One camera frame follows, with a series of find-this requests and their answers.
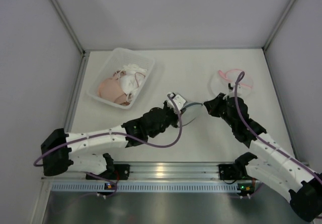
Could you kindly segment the blue-trimmed mesh laundry bag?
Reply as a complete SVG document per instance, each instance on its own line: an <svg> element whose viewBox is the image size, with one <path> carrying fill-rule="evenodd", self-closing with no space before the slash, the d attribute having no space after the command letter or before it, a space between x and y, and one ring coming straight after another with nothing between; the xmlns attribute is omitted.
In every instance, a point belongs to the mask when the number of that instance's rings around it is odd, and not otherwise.
<svg viewBox="0 0 322 224"><path fill-rule="evenodd" d="M182 126L186 126L194 121L203 110L204 105L199 102L189 102L181 110Z"/></svg>

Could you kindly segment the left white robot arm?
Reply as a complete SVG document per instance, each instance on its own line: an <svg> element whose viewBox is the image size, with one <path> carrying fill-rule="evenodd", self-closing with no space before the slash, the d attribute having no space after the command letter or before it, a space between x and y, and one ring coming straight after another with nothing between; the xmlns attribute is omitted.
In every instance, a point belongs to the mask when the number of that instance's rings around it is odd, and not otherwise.
<svg viewBox="0 0 322 224"><path fill-rule="evenodd" d="M169 126L182 128L183 104L167 100L164 106L154 107L140 118L127 121L114 128L88 133L67 133L55 129L41 144L41 157L35 167L42 167L46 177L65 172L85 172L93 178L108 178L115 167L108 150L147 145L154 148L169 148L178 142L175 139L166 145L148 142Z"/></svg>

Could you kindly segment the pink-trimmed mesh laundry bag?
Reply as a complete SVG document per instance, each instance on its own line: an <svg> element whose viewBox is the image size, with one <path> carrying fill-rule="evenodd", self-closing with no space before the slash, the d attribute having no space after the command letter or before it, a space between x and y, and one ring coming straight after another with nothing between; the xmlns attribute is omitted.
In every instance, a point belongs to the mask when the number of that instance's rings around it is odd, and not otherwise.
<svg viewBox="0 0 322 224"><path fill-rule="evenodd" d="M219 93L226 94L228 92L228 83L235 83L239 74L243 70L241 69L230 69L227 71L218 70L213 74L209 82L210 92L217 96ZM249 95L254 86L253 79L245 72L243 79L239 82L243 93L241 98L245 98Z"/></svg>

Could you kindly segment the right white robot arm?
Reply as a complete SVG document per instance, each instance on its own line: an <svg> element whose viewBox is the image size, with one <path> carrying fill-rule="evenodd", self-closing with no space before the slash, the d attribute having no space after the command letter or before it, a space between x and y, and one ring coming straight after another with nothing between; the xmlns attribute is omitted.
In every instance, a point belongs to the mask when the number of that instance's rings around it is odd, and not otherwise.
<svg viewBox="0 0 322 224"><path fill-rule="evenodd" d="M302 220L321 218L321 174L289 154L251 119L242 98L220 93L204 106L210 116L223 119L234 137L248 148L235 160L245 175L280 194Z"/></svg>

